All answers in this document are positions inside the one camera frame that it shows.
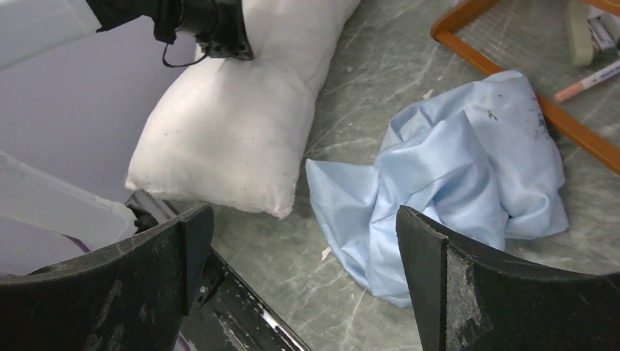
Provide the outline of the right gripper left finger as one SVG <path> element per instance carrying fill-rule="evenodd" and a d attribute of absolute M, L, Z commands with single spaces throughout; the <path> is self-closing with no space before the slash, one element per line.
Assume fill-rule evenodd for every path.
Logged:
<path fill-rule="evenodd" d="M 212 207 L 198 205 L 88 254 L 3 276 L 1 348 L 172 350 L 213 228 Z"/>

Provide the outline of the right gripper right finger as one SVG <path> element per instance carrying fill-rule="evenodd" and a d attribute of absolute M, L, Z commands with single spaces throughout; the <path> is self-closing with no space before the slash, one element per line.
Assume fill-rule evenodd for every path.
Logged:
<path fill-rule="evenodd" d="M 619 348 L 617 273 L 533 263 L 407 206 L 396 232 L 424 350 Z"/>

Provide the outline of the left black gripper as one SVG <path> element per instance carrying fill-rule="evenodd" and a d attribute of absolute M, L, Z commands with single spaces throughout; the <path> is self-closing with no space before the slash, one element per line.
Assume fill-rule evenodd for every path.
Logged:
<path fill-rule="evenodd" d="M 194 37 L 207 57 L 254 59 L 241 0 L 183 1 L 181 31 Z"/>

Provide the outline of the white pillow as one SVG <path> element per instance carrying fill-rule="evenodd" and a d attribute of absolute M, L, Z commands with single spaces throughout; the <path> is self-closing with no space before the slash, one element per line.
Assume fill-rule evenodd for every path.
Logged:
<path fill-rule="evenodd" d="M 187 68 L 150 113 L 125 186 L 284 218 L 317 97 L 357 1 L 245 1 L 254 59 Z"/>

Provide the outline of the light blue pillowcase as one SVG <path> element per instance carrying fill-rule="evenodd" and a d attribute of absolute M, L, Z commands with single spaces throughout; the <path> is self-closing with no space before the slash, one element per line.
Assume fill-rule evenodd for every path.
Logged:
<path fill-rule="evenodd" d="M 515 70 L 406 107 L 372 165 L 309 159 L 306 177 L 332 253 L 361 287 L 401 308 L 411 303 L 396 235 L 403 205 L 499 250 L 569 227 L 559 150 Z"/>

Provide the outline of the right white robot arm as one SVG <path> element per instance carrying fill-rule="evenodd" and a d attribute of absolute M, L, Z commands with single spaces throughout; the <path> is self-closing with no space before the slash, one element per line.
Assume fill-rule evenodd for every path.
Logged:
<path fill-rule="evenodd" d="M 50 231 L 1 232 L 3 350 L 177 350 L 199 310 L 210 350 L 306 344 L 211 248 L 213 210 L 157 223 L 1 155 L 1 215 Z M 617 350 L 619 275 L 532 263 L 411 208 L 396 230 L 424 350 Z"/>

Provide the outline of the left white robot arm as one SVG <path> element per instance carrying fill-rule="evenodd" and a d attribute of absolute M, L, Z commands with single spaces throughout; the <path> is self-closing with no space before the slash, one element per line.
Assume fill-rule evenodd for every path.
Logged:
<path fill-rule="evenodd" d="M 88 1 L 87 4 L 101 24 L 98 32 L 115 29 L 139 17 L 152 19 L 155 40 L 165 44 L 162 63 L 169 68 L 174 65 L 166 60 L 167 49 L 179 33 L 193 37 L 198 49 L 198 58 L 184 67 L 207 58 L 254 59 L 241 1 L 118 0 Z"/>

